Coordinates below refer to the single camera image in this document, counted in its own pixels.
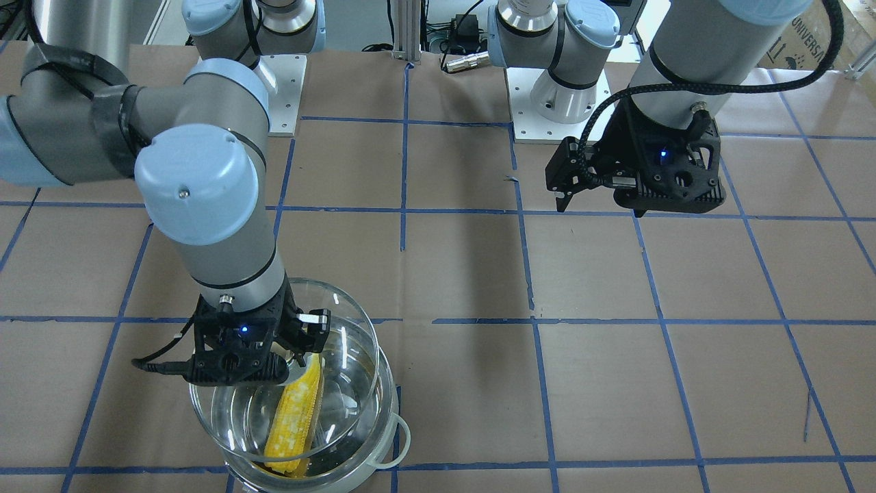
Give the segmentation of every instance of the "white handle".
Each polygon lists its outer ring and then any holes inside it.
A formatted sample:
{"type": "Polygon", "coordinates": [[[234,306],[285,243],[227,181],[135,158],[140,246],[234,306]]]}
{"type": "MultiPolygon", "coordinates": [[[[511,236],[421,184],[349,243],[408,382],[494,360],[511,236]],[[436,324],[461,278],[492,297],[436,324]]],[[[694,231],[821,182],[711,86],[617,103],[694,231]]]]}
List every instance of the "white handle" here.
{"type": "Polygon", "coordinates": [[[401,426],[402,430],[405,430],[405,445],[401,448],[401,452],[399,452],[399,456],[396,457],[393,461],[387,462],[386,464],[381,462],[368,461],[368,463],[376,469],[389,469],[398,466],[407,456],[407,451],[411,448],[411,428],[407,425],[404,419],[401,416],[396,414],[395,412],[392,414],[392,418],[395,419],[395,423],[397,426],[401,426]]]}

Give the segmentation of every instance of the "light blue joint cap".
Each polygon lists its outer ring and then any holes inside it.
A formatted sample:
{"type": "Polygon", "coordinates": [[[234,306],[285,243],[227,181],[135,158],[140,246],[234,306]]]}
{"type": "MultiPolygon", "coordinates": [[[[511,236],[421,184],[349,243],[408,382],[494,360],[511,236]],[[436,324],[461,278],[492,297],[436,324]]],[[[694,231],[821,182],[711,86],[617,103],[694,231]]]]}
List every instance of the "light blue joint cap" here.
{"type": "Polygon", "coordinates": [[[487,53],[490,63],[496,67],[508,67],[505,54],[502,52],[502,38],[498,35],[498,12],[496,5],[490,7],[487,13],[487,53]]]}
{"type": "Polygon", "coordinates": [[[610,50],[620,33],[618,14],[599,0],[569,0],[566,19],[591,44],[610,50]]]}
{"type": "Polygon", "coordinates": [[[183,0],[182,18],[192,36],[203,36],[219,29],[229,21],[242,0],[183,0]]]}
{"type": "Polygon", "coordinates": [[[258,174],[244,146],[213,125],[180,125],[140,151],[134,180],[152,222],[173,241],[213,245],[256,209],[258,174]]]}
{"type": "Polygon", "coordinates": [[[229,60],[227,58],[210,58],[205,61],[198,62],[197,65],[189,70],[186,75],[186,80],[191,79],[198,74],[214,74],[230,79],[240,84],[240,86],[252,94],[258,103],[262,105],[266,115],[270,115],[268,111],[268,89],[261,79],[258,78],[252,70],[242,63],[229,60]]]}
{"type": "Polygon", "coordinates": [[[785,25],[808,9],[812,0],[718,0],[734,16],[754,25],[785,25]]]}
{"type": "Polygon", "coordinates": [[[21,138],[9,113],[10,96],[0,96],[0,180],[20,187],[60,187],[55,178],[21,138]]]}
{"type": "Polygon", "coordinates": [[[316,39],[310,53],[320,52],[326,47],[326,8],[322,0],[316,0],[316,39]]]}

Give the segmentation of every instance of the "yellow corn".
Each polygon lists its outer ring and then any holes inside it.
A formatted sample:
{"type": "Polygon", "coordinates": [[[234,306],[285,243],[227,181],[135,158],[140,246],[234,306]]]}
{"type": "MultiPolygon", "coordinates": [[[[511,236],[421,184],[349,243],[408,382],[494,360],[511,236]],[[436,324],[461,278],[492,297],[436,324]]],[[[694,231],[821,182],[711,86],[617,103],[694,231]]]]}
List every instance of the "yellow corn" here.
{"type": "MultiPolygon", "coordinates": [[[[292,457],[303,454],[310,448],[312,428],[322,393],[322,359],[312,354],[307,369],[298,380],[286,385],[280,397],[265,455],[268,457],[292,457]]],[[[286,462],[267,462],[274,471],[291,477],[303,477],[307,471],[307,459],[286,462]]]]}

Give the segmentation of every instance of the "cardboard box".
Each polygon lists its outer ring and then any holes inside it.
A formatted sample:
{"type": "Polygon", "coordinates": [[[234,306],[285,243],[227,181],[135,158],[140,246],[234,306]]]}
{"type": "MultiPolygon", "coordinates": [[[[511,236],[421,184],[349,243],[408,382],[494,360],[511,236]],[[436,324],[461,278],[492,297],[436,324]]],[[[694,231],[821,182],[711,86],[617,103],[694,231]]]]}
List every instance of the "cardboard box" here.
{"type": "MultiPolygon", "coordinates": [[[[843,0],[845,35],[843,47],[833,64],[845,70],[876,38],[876,0],[843,0]]],[[[830,41],[827,12],[819,0],[794,18],[781,36],[770,46],[759,67],[813,70],[824,57],[830,41]]],[[[858,83],[876,106],[876,68],[865,73],[858,83]]]]}

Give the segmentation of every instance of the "white mounting plate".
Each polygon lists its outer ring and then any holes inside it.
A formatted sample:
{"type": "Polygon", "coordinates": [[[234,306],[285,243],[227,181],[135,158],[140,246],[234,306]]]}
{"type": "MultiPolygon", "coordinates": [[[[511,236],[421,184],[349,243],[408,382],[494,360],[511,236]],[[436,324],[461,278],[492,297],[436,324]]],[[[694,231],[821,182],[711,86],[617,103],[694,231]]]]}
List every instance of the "white mounting plate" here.
{"type": "Polygon", "coordinates": [[[301,104],[301,88],[307,56],[304,54],[273,54],[262,56],[262,63],[271,69],[277,78],[277,93],[268,89],[268,112],[271,114],[273,137],[294,137],[301,104]]]}
{"type": "MultiPolygon", "coordinates": [[[[514,120],[514,139],[528,144],[556,144],[563,138],[574,135],[581,137],[581,131],[587,125],[587,120],[578,124],[558,124],[542,117],[535,109],[535,105],[529,98],[535,81],[539,78],[543,68],[508,68],[508,101],[511,103],[511,115],[514,120]]],[[[605,72],[599,75],[597,81],[597,101],[594,108],[610,96],[608,79],[605,72]]],[[[602,137],[608,119],[614,112],[614,107],[603,111],[596,126],[590,132],[589,141],[596,141],[602,137]]]]}

